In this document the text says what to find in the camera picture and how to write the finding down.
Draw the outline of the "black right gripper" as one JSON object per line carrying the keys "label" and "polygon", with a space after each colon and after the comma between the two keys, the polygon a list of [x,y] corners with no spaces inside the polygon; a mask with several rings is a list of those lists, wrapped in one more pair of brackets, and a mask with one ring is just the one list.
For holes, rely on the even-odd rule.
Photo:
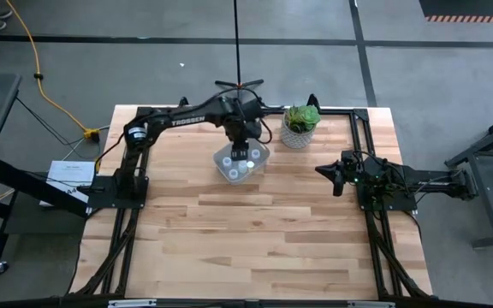
{"label": "black right gripper", "polygon": [[343,151],[339,160],[320,165],[315,170],[327,179],[333,180],[333,195],[340,197],[346,183],[355,183],[359,173],[359,159],[356,151]]}

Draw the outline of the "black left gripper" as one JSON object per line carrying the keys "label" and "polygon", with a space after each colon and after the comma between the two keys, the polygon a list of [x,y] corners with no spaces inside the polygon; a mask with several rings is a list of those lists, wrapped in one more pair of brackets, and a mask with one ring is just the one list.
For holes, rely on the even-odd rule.
{"label": "black left gripper", "polygon": [[[258,139],[261,136],[262,128],[260,123],[246,123],[242,125],[241,123],[229,125],[229,141],[232,143],[242,143],[247,139]],[[248,144],[241,146],[241,160],[248,159]],[[232,145],[231,148],[231,159],[239,159],[239,148],[237,145]]]}

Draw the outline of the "clear plastic basket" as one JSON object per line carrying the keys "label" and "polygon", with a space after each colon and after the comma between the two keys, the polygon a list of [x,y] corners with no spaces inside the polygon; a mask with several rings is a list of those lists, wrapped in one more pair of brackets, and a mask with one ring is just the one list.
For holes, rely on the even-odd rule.
{"label": "clear plastic basket", "polygon": [[[252,169],[248,169],[248,171],[244,174],[242,174],[238,170],[238,162],[243,161],[243,160],[232,160],[233,161],[232,165],[230,167],[227,167],[227,168],[224,167],[222,164],[222,160],[225,157],[231,158],[231,148],[233,145],[232,143],[227,144],[221,150],[219,150],[213,154],[213,161],[216,164],[217,169],[220,171],[222,176],[232,185],[241,184],[243,181],[246,180],[246,178],[248,178],[250,175],[253,175],[255,171],[264,167],[268,158],[270,157],[270,149],[266,145],[263,145],[262,143],[258,142],[257,140],[248,139],[246,141],[246,144],[248,144],[248,146],[249,146],[248,159],[246,161],[247,162],[253,161],[255,163],[255,166]],[[252,159],[251,152],[254,149],[258,149],[260,151],[260,158]],[[232,180],[229,178],[229,171],[231,169],[237,169],[238,170],[239,176],[237,179]]]}

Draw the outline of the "white patterned plant pot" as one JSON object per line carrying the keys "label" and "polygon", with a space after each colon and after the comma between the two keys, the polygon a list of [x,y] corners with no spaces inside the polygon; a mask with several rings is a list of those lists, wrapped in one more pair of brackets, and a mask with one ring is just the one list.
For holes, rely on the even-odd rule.
{"label": "white patterned plant pot", "polygon": [[315,128],[316,124],[298,120],[286,112],[282,118],[280,140],[292,149],[305,148],[311,142]]}

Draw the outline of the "green succulent plant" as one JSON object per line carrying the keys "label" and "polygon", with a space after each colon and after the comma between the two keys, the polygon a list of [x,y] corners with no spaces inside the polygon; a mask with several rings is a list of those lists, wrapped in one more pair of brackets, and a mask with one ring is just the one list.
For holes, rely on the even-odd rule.
{"label": "green succulent plant", "polygon": [[284,117],[286,127],[294,133],[309,133],[320,121],[318,109],[313,105],[292,106]]}

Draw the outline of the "black tripod stand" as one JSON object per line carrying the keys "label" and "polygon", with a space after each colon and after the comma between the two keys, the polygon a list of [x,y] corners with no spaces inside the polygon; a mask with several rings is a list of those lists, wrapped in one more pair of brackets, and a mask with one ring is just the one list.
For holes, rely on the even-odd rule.
{"label": "black tripod stand", "polygon": [[236,65],[236,82],[227,82],[223,80],[216,80],[215,85],[220,87],[227,87],[237,91],[237,97],[241,95],[242,91],[250,92],[255,99],[261,103],[259,95],[250,89],[251,86],[259,86],[264,83],[263,79],[252,80],[246,83],[242,82],[241,78],[241,51],[240,51],[240,34],[239,34],[239,20],[238,20],[238,8],[237,0],[233,1],[233,13],[234,13],[234,35],[235,35],[235,65]]}

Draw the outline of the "white paper box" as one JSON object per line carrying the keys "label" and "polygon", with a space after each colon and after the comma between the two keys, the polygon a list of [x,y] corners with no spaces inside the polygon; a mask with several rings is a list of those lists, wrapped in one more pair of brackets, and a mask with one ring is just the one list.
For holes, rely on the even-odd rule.
{"label": "white paper box", "polygon": [[94,177],[95,162],[53,161],[46,183],[87,203],[89,197],[78,187],[90,186]]}

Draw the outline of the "black mat with hazard stripes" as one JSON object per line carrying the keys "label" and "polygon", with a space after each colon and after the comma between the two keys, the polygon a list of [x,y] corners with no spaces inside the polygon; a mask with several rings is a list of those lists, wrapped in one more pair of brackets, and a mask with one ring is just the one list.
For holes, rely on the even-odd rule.
{"label": "black mat with hazard stripes", "polygon": [[493,23],[493,0],[419,0],[429,22]]}

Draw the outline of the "black aluminium table frame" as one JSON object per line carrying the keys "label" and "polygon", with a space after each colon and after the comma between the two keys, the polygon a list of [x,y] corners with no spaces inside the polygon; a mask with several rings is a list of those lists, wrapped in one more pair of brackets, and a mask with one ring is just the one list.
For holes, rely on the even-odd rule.
{"label": "black aluminium table frame", "polygon": [[273,138],[265,165],[239,185],[213,161],[226,145],[209,123],[166,130],[151,148],[149,190],[140,211],[125,294],[169,299],[375,299],[365,215],[355,189],[340,197],[315,168],[342,151],[401,161],[392,115],[366,118],[329,107],[310,144],[293,150]]}

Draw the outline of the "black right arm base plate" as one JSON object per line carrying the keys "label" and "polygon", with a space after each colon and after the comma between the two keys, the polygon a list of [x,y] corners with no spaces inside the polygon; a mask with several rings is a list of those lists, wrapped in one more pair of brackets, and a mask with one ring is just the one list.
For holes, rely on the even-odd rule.
{"label": "black right arm base plate", "polygon": [[364,211],[416,210],[414,196],[399,181],[382,176],[360,179],[356,183],[359,206]]}

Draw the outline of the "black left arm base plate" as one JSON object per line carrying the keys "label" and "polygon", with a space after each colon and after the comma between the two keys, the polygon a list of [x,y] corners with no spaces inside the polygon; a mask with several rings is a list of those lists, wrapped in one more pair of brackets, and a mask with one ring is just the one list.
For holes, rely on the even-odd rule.
{"label": "black left arm base plate", "polygon": [[92,184],[80,191],[88,196],[87,206],[93,209],[141,209],[146,205],[149,178],[135,176],[131,188],[120,187],[115,176],[96,176]]}

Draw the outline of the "silver metal bracket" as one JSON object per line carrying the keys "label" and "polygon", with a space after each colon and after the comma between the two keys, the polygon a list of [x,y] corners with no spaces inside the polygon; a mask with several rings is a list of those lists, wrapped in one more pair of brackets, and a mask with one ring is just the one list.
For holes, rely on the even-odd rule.
{"label": "silver metal bracket", "polygon": [[109,301],[107,308],[152,308],[156,306],[155,299],[120,299]]}
{"label": "silver metal bracket", "polygon": [[395,303],[384,301],[348,301],[347,308],[395,308]]}

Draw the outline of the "black cart frame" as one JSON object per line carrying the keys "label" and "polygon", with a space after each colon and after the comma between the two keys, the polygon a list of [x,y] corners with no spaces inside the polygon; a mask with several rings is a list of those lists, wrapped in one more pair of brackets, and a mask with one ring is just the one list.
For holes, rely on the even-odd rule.
{"label": "black cart frame", "polygon": [[[59,190],[40,178],[40,175],[18,169],[0,160],[0,184],[12,187],[16,193],[24,193],[40,201],[53,205],[59,210],[65,210],[76,216],[87,219],[90,214],[87,203]],[[0,275],[9,269],[7,262],[1,259],[9,235],[5,232],[6,224],[12,211],[12,206],[0,203]]]}

